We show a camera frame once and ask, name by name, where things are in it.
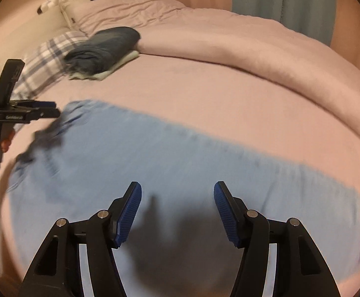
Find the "light blue denim pants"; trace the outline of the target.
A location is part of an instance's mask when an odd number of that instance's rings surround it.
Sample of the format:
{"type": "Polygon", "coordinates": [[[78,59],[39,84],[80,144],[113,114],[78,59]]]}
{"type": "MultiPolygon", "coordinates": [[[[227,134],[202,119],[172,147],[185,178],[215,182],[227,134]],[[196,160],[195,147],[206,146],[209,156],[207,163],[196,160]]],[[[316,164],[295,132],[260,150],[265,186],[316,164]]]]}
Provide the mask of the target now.
{"type": "Polygon", "coordinates": [[[303,164],[96,100],[21,128],[7,199],[11,250],[25,272],[55,220],[85,220],[142,186],[116,263],[129,296],[228,296],[241,252],[214,204],[222,180],[265,217],[298,218],[333,276],[360,271],[360,195],[303,164]]]}

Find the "folded dark blue jeans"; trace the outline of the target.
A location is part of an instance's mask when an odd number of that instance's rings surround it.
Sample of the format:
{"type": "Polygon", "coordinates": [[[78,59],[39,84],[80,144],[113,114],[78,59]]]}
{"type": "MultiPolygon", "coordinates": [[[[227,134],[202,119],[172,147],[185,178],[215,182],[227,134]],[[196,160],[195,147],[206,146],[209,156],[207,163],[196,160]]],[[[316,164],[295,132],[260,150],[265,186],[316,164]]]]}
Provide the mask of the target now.
{"type": "Polygon", "coordinates": [[[92,76],[103,73],[132,52],[140,38],[139,32],[131,27],[98,31],[64,56],[65,68],[71,74],[92,76]]]}

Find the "plaid pillow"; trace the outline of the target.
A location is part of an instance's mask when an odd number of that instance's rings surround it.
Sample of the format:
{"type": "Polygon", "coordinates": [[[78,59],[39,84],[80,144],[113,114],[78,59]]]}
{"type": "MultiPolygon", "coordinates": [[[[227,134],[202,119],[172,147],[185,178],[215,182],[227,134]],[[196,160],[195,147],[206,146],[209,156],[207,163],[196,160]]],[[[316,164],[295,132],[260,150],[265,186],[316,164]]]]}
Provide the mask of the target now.
{"type": "Polygon", "coordinates": [[[81,31],[68,31],[42,43],[28,54],[11,100],[38,98],[45,89],[65,75],[65,55],[86,40],[88,37],[81,31]]]}

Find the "pink duvet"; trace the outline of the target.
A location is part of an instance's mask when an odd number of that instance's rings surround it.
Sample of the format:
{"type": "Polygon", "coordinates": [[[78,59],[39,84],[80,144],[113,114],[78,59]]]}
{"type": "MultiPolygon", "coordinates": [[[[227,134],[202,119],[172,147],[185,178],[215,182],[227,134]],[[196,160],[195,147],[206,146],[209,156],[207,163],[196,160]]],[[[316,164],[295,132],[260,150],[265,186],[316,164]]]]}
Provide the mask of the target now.
{"type": "Polygon", "coordinates": [[[360,136],[360,70],[327,45],[279,22],[176,0],[94,0],[72,8],[88,35],[127,26],[143,54],[241,69],[330,111],[360,136]]]}

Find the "folded pale green cloth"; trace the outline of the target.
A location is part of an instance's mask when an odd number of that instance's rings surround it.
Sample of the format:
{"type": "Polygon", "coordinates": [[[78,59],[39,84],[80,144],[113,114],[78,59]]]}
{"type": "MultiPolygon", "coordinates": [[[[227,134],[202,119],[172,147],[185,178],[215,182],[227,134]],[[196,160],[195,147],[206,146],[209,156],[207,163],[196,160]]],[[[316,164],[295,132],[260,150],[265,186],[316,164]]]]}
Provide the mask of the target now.
{"type": "Polygon", "coordinates": [[[123,58],[121,58],[117,63],[115,63],[110,69],[107,71],[103,71],[101,73],[96,74],[82,74],[82,73],[71,73],[69,74],[69,78],[71,80],[104,80],[109,75],[117,71],[119,68],[123,67],[125,64],[137,59],[139,57],[139,52],[136,50],[132,50],[128,52],[123,58]]]}

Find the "teal curtain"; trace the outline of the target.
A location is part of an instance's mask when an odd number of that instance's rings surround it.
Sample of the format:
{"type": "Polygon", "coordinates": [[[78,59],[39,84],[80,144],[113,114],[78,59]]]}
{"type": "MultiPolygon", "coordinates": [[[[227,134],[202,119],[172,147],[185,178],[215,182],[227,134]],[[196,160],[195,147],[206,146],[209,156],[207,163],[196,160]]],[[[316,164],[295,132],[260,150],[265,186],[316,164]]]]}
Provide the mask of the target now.
{"type": "Polygon", "coordinates": [[[232,0],[232,11],[275,20],[329,46],[334,32],[336,0],[232,0]]]}

